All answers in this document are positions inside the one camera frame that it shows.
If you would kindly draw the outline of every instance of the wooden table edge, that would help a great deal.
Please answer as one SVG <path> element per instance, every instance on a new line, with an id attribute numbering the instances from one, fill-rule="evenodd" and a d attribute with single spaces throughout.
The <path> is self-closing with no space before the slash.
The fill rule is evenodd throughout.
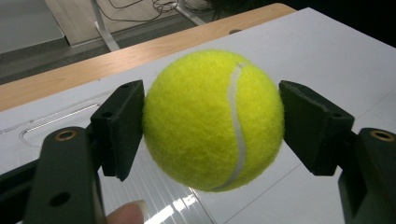
<path id="1" fill-rule="evenodd" d="M 0 86 L 0 111 L 109 77 L 167 55 L 288 15 L 296 10 L 272 4 L 166 35 Z"/>

